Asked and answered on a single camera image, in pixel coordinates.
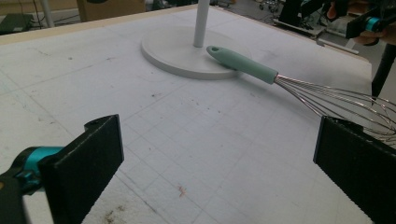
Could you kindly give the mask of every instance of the white pole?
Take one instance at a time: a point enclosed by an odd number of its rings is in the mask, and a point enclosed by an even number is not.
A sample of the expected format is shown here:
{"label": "white pole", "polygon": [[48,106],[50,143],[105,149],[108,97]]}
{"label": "white pole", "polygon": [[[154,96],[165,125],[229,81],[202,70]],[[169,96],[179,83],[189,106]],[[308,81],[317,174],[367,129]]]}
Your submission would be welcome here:
{"label": "white pole", "polygon": [[207,13],[209,11],[210,0],[199,0],[197,9],[197,19],[195,22],[194,46],[201,48],[204,45]]}
{"label": "white pole", "polygon": [[54,27],[52,15],[50,13],[50,5],[48,0],[40,0],[41,6],[43,7],[44,15],[46,16],[46,22],[48,27]]}

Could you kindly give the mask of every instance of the table surface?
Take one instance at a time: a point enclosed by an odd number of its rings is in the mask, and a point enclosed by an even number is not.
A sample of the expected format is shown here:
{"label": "table surface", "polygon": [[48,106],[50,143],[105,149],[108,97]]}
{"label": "table surface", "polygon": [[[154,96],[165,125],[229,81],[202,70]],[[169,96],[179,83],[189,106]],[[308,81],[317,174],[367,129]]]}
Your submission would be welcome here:
{"label": "table surface", "polygon": [[[286,91],[144,59],[147,32],[195,17],[182,7],[0,37],[0,174],[25,148],[65,146],[119,114],[125,161],[84,223],[370,223],[313,163],[319,117]],[[371,91],[369,63],[309,39],[216,8],[207,29],[286,77]],[[44,193],[25,201],[33,223],[51,223]]]}

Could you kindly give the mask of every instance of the round white base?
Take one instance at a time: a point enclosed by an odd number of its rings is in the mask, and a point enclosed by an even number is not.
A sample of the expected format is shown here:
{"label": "round white base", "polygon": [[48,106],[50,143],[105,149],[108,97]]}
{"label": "round white base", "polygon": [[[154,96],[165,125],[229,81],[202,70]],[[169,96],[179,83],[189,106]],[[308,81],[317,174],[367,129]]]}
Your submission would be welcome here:
{"label": "round white base", "polygon": [[196,79],[224,79],[238,75],[238,72],[224,67],[207,52],[213,45],[232,49],[249,58],[250,52],[226,35],[206,31],[202,48],[196,48],[193,27],[171,27],[148,33],[142,41],[145,58],[169,73]]}

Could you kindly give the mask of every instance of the metal wire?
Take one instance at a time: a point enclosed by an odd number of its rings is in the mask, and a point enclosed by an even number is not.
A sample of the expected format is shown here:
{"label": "metal wire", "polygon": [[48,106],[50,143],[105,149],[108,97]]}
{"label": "metal wire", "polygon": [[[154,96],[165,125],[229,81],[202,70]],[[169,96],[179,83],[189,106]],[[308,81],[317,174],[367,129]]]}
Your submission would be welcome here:
{"label": "metal wire", "polygon": [[396,104],[368,94],[346,91],[278,75],[274,81],[318,116],[358,123],[366,133],[396,146]]}

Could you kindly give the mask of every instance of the teal handle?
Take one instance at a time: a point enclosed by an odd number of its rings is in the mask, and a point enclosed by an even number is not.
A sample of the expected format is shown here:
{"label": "teal handle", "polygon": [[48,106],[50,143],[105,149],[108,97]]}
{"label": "teal handle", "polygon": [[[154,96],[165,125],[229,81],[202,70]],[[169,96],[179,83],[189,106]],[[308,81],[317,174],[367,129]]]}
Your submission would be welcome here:
{"label": "teal handle", "polygon": [[276,70],[260,63],[256,63],[244,55],[230,49],[209,46],[206,48],[206,50],[213,58],[227,65],[228,67],[254,76],[268,84],[273,84],[278,74]]}

